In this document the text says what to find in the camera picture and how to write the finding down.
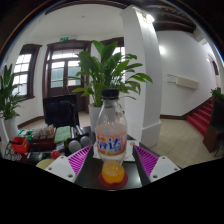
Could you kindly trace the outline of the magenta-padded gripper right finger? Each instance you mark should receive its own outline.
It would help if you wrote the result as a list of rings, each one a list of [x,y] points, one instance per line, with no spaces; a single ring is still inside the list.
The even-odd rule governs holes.
[[[133,156],[142,183],[155,182],[180,170],[168,157],[156,156],[140,146],[133,146]]]

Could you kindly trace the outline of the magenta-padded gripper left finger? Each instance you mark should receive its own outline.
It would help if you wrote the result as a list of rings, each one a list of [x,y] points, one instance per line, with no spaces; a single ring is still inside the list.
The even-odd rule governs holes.
[[[91,149],[92,146],[89,145],[69,155],[68,157],[60,156],[48,167],[46,167],[45,170],[51,174],[74,183]]]

